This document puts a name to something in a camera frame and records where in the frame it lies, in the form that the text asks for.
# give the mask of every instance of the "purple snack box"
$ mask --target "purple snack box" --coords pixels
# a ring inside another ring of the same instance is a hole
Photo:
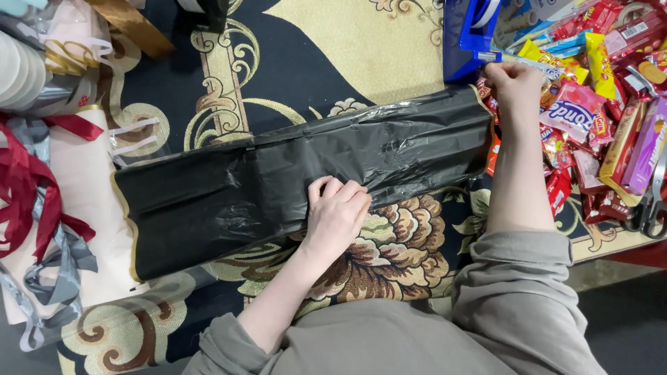
[[[621,185],[633,194],[643,196],[653,169],[656,167],[660,152],[667,138],[667,99],[653,99],[646,112],[642,129],[632,149],[628,168],[621,179]]]

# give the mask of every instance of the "hand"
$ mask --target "hand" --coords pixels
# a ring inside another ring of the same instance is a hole
[[[536,68],[521,63],[490,63],[485,68],[486,85],[498,101],[501,119],[509,116],[505,125],[538,128],[540,96],[544,76]]]
[[[301,246],[308,258],[321,262],[324,270],[359,235],[371,205],[367,192],[356,181],[343,185],[332,176],[319,178],[308,187],[308,232]]]

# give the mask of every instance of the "gray sleeve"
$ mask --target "gray sleeve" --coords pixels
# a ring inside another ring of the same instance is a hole
[[[199,335],[199,351],[183,374],[268,374],[281,353],[282,350],[266,354],[230,312],[213,319],[211,326]]]
[[[546,232],[484,236],[454,279],[453,321],[519,374],[605,374],[584,338],[586,319],[563,284],[567,237]]]

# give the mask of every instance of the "candy pile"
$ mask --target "candy pile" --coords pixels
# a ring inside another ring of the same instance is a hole
[[[541,35],[496,49],[503,61],[544,72],[539,126],[554,216],[572,193],[572,182],[582,194],[587,224],[625,220],[646,193],[667,140],[664,7],[657,1],[600,0]],[[477,87],[497,125],[498,103],[484,83],[481,78]],[[501,138],[493,136],[490,175]]]

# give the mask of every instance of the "person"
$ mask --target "person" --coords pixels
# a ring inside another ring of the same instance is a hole
[[[542,170],[542,74],[486,66],[502,109],[502,147],[486,233],[454,279],[452,322],[368,299],[292,320],[313,283],[359,234],[367,189],[331,176],[309,187],[301,246],[246,309],[212,321],[184,374],[604,374],[563,284],[570,242],[555,231]]]

